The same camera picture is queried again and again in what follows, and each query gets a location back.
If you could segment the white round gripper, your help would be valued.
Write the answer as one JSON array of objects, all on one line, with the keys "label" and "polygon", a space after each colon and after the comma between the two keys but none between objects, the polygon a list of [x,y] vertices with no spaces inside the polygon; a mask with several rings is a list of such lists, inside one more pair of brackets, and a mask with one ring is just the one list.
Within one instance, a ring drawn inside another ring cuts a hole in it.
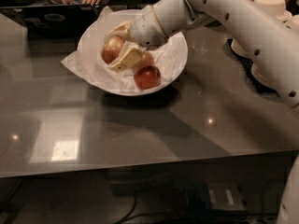
[{"label": "white round gripper", "polygon": [[[125,41],[134,40],[143,47],[160,47],[168,37],[156,15],[153,6],[146,6],[134,17],[132,22],[124,21],[110,30],[105,41],[112,36],[118,36]],[[121,49],[119,57],[108,66],[114,72],[122,72],[132,68],[141,61],[144,50],[133,45],[126,45]]]}]

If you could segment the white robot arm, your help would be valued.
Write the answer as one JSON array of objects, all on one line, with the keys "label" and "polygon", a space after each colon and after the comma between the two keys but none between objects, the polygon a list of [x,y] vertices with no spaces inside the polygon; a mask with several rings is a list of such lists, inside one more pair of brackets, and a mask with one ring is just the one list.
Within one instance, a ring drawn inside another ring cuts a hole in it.
[{"label": "white robot arm", "polygon": [[299,38],[250,0],[160,0],[107,33],[144,48],[160,47],[171,35],[219,21],[258,65],[263,78],[293,110],[299,106]]}]

